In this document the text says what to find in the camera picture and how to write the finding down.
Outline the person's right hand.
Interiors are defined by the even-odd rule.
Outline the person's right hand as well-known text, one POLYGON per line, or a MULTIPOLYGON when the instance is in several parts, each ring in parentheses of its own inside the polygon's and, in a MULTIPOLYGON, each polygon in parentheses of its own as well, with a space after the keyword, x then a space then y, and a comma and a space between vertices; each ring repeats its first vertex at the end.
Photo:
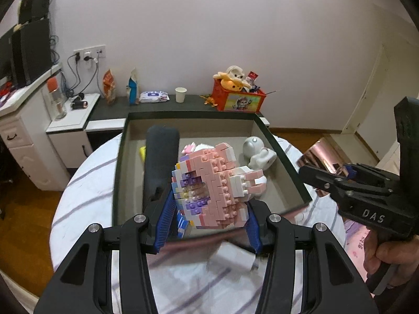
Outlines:
POLYGON ((376 232, 369 230, 363 249, 363 267, 367 276, 375 274, 382 263, 398 265, 391 281, 388 282, 388 287, 391 289, 403 288, 418 269, 418 235, 408 242, 395 241, 378 244, 376 232))

